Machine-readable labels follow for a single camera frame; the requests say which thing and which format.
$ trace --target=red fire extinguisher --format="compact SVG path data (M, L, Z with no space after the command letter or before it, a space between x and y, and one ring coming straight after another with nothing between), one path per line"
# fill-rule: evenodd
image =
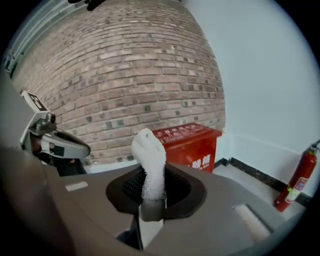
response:
M317 145L320 140L313 143L306 151L303 152L300 162L289 181L289 184L282 193L274 200L274 207L283 212L295 199L300 195L302 189L307 184L316 164L317 164Z

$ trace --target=fire extinguisher label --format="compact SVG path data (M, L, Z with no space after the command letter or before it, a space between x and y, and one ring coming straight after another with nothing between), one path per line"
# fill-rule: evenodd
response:
M286 196L285 201L291 204L300 195L302 189L307 184L308 179L301 177L293 188L289 189L289 194Z

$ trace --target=brick wall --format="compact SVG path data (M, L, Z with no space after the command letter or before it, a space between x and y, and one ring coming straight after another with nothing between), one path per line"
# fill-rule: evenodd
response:
M108 0L77 11L42 36L13 79L91 146L92 163L131 160L144 127L225 126L214 54L190 12L171 0Z

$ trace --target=white towel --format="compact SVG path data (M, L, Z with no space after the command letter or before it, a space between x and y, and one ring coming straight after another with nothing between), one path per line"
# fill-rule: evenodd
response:
M131 145L133 157L141 163L146 177L142 188L142 199L159 200L165 194L166 151L151 130L144 128L134 137Z

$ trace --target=red box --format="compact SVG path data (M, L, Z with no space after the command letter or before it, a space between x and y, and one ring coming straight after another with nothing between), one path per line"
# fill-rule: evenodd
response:
M167 162L211 173L214 169L217 137L222 133L196 123L154 130L165 148Z

